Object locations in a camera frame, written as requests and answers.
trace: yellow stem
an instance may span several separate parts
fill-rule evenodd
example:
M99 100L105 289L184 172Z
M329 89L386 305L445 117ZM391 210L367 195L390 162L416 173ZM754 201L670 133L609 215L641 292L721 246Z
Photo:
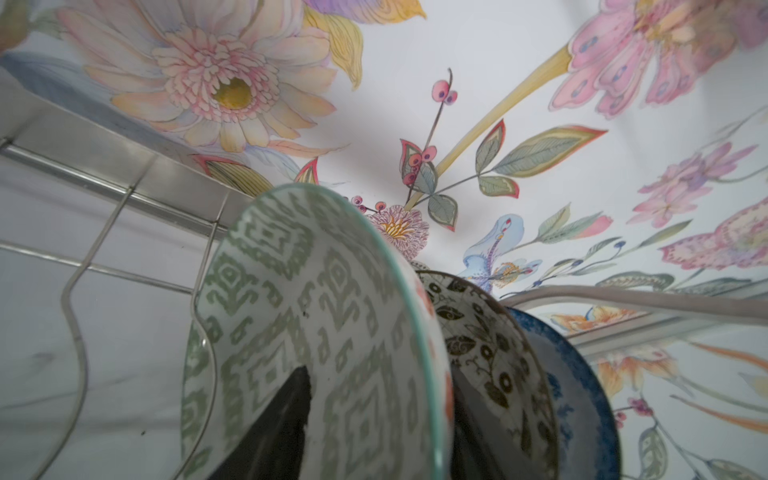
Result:
M524 98L543 87L550 80L568 73L568 64L571 62L571 54L568 52L568 46L565 45L556 54L552 55L547 61L539 65L528 78L518 85L504 100L500 101L491 109L467 134L453 147L453 150L443 158L437 165L438 177L445 173L453 162L461 155L464 150L477 140L480 135L488 130L493 124L501 118L510 108L514 107ZM406 204L406 210L411 210L423 194L416 194Z

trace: plate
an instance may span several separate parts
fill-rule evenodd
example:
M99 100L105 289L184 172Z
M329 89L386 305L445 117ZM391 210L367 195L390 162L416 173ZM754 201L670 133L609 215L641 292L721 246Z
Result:
M539 319L514 309L546 370L560 433L561 480L615 480L621 450L614 414L603 388L584 357Z
M478 390L516 445L546 478L558 477L558 429L542 369L525 334L482 289L443 272L419 271L451 364Z
M197 311L219 381L187 478L206 478L299 366L312 383L301 478L445 477L453 410L439 324L410 265L343 197L311 184L260 195L217 248ZM193 327L183 452L210 369Z

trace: dish rack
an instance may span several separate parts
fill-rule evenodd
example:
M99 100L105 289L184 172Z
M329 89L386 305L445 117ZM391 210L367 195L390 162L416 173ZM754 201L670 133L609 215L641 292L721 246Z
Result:
M214 362L214 377L211 382L215 385L216 358L210 348L210 339L207 338L202 319L196 314L194 306L214 242L226 234L227 228L250 202L250 198L177 160L183 157L184 152L175 144L156 138L152 142L141 144L68 113L21 88L8 87L2 97L0 103L8 106L4 117L0 119L2 162L22 165L73 187L85 189L102 199L116 202L101 232L82 259L0 238L0 250L75 268L61 291L60 307L77 352L78 389L74 408L62 427L57 442L32 476L37 480L45 475L67 445L78 424L78 417L88 393L88 351L78 322L78 314L71 300L78 281L86 272L92 272L188 295L188 315L206 336L204 343ZM39 132L45 132L45 136L40 137ZM94 262L118 216L126 208L205 237L206 243L193 287ZM579 302L622 306L648 312L630 321L569 337L582 354L589 357L609 349L676 336L721 323L766 326L766 304L750 298L761 294L764 287L762 283L755 283L731 293L729 298L716 298L591 286L552 286L507 298L502 303L519 310L552 303ZM213 404L212 400L207 407L203 428L197 436L195 447L205 431ZM172 479L180 477L193 454L194 448L176 467Z

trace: blue plate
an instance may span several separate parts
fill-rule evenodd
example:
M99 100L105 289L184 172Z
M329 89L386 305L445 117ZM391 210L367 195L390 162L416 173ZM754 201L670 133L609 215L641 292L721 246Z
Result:
M614 480L621 450L611 404L584 357L541 320L507 309L547 373L560 429L560 480Z

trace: dark object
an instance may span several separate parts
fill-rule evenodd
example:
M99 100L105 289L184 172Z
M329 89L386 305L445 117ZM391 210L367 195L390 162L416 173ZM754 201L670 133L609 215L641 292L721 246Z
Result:
M297 480L310 414L310 388L306 367L293 370L209 480Z
M452 480L543 480L462 371L452 366L451 376L455 419Z

